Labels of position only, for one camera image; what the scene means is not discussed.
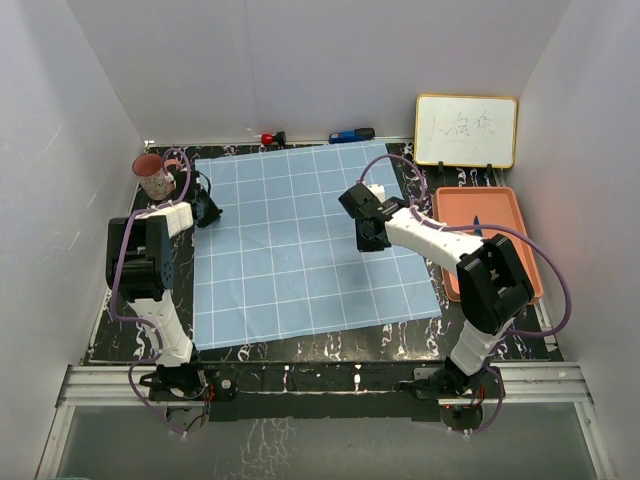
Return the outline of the orange plastic tray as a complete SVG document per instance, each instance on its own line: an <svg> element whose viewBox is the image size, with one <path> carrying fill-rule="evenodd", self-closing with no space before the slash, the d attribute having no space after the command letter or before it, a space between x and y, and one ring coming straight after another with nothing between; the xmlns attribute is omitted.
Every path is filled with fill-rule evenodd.
<svg viewBox="0 0 640 480"><path fill-rule="evenodd" d="M509 187L440 187L433 196L436 220L447 225L471 225L475 216L481 225L496 224L512 228L527 235L516 195ZM530 305L538 303L544 290L538 272L534 251L517 237L507 233L534 289Z"/></svg>

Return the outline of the blue checked tablecloth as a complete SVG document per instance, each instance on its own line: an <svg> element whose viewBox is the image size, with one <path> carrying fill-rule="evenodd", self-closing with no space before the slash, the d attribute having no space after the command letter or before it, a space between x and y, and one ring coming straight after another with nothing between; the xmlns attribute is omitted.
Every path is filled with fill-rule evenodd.
<svg viewBox="0 0 640 480"><path fill-rule="evenodd" d="M199 349L437 316L425 262L401 247L357 249L339 203L360 178L403 195L382 143L199 159L221 217L194 234Z"/></svg>

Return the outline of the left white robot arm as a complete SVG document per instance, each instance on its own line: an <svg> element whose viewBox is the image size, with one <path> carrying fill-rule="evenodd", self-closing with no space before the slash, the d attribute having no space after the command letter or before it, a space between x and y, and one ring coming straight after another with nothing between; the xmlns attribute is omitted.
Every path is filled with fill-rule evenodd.
<svg viewBox="0 0 640 480"><path fill-rule="evenodd" d="M177 172L185 197L137 215L108 223L106 281L114 299L122 299L151 344L156 370L140 384L184 399L199 397L207 376L197 367L198 352L183 328L172 298L173 239L196 226L217 221L222 210L211 198L211 184L202 173Z"/></svg>

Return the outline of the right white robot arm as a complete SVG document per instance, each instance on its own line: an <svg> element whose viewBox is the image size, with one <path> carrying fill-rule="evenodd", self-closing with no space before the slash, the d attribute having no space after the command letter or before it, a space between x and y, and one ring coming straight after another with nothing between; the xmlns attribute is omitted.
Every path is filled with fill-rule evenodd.
<svg viewBox="0 0 640 480"><path fill-rule="evenodd" d="M501 234L485 238L449 231L405 200L380 200L362 183L350 187L338 201L354 220L360 252L399 246L455 275L463 328L444 365L413 381L412 388L435 398L471 395L480 387L496 345L533 298L533 286L513 242Z"/></svg>

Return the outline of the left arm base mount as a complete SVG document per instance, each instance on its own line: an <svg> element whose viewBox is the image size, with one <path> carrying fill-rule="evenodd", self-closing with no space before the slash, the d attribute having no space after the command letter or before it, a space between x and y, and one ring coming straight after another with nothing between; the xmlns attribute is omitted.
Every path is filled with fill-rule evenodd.
<svg viewBox="0 0 640 480"><path fill-rule="evenodd" d="M150 389L154 401L213 402L237 397L236 376L232 371L205 367L199 362L177 367L158 365L154 372L140 377L139 385Z"/></svg>

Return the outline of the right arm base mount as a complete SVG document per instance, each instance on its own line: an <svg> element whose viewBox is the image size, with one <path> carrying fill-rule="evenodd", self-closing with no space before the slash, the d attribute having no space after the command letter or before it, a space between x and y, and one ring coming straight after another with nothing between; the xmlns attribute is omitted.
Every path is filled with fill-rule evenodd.
<svg viewBox="0 0 640 480"><path fill-rule="evenodd" d="M410 380L394 385L395 391L407 391L420 400L485 400L505 394L499 381L486 369L471 377L440 367L418 367Z"/></svg>

